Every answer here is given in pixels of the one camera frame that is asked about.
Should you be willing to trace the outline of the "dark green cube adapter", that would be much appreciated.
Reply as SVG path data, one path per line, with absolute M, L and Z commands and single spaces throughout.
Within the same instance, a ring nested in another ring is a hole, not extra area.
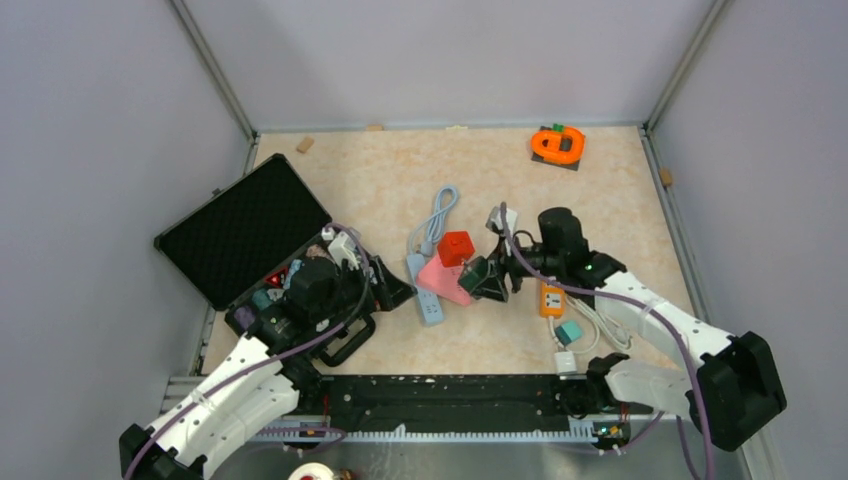
M 457 282 L 472 298 L 480 298 L 482 288 L 489 276 L 489 261 L 485 257 L 479 256 L 464 265 Z

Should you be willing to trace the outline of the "pink triangular power strip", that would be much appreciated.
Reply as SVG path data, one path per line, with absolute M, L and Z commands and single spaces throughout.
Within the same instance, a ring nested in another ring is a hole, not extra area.
M 472 304 L 471 295 L 459 285 L 463 265 L 445 266 L 438 254 L 434 255 L 416 275 L 416 285 L 437 296 L 467 307 Z

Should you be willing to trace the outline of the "red cube socket adapter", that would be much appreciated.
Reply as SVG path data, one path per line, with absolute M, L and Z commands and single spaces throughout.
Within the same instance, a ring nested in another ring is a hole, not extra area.
M 465 230 L 446 232 L 437 245 L 439 259 L 446 268 L 461 266 L 475 251 L 471 236 Z

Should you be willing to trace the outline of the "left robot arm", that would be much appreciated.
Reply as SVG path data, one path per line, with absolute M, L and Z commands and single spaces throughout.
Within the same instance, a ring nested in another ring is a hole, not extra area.
M 373 334 L 373 316 L 416 294 L 377 256 L 365 263 L 301 257 L 228 314 L 241 337 L 225 360 L 148 426 L 119 438 L 125 479 L 209 479 L 272 421 L 319 404 L 315 357 L 344 362 Z

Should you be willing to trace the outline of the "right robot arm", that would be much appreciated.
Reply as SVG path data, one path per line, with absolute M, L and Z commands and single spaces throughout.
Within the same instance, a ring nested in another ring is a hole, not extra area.
M 592 359 L 586 412 L 641 404 L 691 420 L 712 446 L 732 452 L 786 410 L 772 350 L 760 335 L 733 335 L 656 294 L 622 262 L 591 249 L 568 208 L 541 212 L 541 238 L 528 246 L 519 243 L 513 217 L 505 205 L 493 208 L 487 227 L 498 243 L 465 265 L 459 277 L 465 291 L 505 302 L 534 277 L 618 321 L 676 365 L 658 367 L 626 353 Z

